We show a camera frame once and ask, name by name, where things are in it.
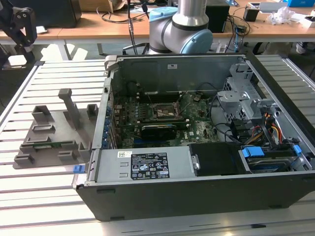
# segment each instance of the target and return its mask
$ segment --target power supply label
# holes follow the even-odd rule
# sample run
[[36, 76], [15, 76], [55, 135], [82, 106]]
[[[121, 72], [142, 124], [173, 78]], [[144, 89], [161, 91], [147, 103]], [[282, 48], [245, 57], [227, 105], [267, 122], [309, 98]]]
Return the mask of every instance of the power supply label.
[[131, 178], [169, 178], [166, 152], [131, 155]]

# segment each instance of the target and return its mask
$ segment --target white plastic bag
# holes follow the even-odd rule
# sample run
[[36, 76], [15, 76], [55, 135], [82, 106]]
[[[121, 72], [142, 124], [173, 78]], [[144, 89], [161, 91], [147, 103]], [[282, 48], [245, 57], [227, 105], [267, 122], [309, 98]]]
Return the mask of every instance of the white plastic bag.
[[289, 20], [291, 16], [294, 14], [294, 11], [289, 10], [289, 7], [281, 7], [278, 12], [273, 12], [267, 17], [267, 22], [273, 25], [279, 25], [283, 23], [288, 23], [291, 25], [291, 21]]

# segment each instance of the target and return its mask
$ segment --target black computer tower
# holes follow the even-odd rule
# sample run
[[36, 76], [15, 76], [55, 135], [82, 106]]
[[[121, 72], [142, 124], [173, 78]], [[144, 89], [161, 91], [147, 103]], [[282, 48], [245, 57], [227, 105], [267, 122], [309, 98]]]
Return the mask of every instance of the black computer tower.
[[230, 6], [225, 0], [207, 0], [206, 14], [209, 17], [208, 29], [212, 33], [223, 33]]
[[75, 28], [82, 12], [79, 0], [10, 0], [16, 7], [30, 7], [36, 26]]

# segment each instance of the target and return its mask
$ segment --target wooden table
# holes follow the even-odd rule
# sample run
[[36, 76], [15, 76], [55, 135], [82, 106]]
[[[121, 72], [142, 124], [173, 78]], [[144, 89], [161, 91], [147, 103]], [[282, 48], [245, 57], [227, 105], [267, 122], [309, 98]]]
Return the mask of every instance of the wooden table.
[[[58, 34], [62, 30], [61, 28], [47, 29], [47, 33], [38, 34], [37, 40], [34, 44], [57, 44], [64, 60], [71, 59], [68, 48], [65, 45], [65, 41], [58, 39]], [[0, 31], [0, 44], [1, 45], [16, 45], [16, 43], [8, 37], [3, 31]]]
[[[239, 7], [230, 7], [230, 15], [236, 9], [245, 7], [248, 0], [237, 0]], [[290, 8], [296, 13], [310, 14], [312, 7]], [[235, 16], [243, 17], [244, 9], [235, 12]], [[273, 26], [264, 22], [269, 14], [259, 13], [255, 22], [250, 22], [251, 31], [245, 37], [245, 42], [312, 42], [315, 41], [315, 28], [305, 29], [300, 24], [292, 22]], [[117, 14], [111, 20], [124, 20], [126, 14]], [[235, 19], [235, 23], [246, 25], [243, 21]], [[141, 22], [133, 24], [136, 43], [149, 42], [149, 22], [143, 17]], [[214, 43], [218, 48], [225, 46], [232, 36], [230, 23], [227, 23], [224, 33], [214, 33]], [[66, 43], [96, 43], [102, 54], [102, 43], [129, 43], [130, 36], [127, 24], [114, 24], [103, 21], [96, 13], [83, 13], [81, 20], [74, 29], [48, 29], [47, 34], [39, 34], [35, 44], [56, 43], [64, 60], [71, 59]], [[0, 33], [0, 44], [14, 44], [3, 32]]]

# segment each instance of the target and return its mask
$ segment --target floor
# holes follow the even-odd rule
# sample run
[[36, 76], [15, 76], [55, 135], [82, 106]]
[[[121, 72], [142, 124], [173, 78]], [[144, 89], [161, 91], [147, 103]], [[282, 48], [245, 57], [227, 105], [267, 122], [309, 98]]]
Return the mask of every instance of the floor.
[[[121, 55], [122, 48], [129, 46], [127, 44], [103, 44], [103, 51], [107, 55]], [[244, 47], [244, 50], [252, 50], [254, 44], [249, 44]], [[260, 51], [263, 51], [265, 45], [262, 45]], [[76, 44], [68, 45], [71, 56], [74, 60], [84, 59], [104, 59], [105, 56], [98, 54], [97, 45], [89, 44]], [[61, 55], [56, 45], [35, 45], [34, 50], [36, 60], [60, 60]], [[299, 55], [295, 51], [293, 45], [289, 58], [304, 71], [307, 75], [311, 72], [315, 65], [315, 53], [309, 50], [306, 55]], [[15, 92], [27, 77], [32, 67], [16, 70], [0, 71], [0, 113], [5, 109], [6, 105], [10, 102]]]

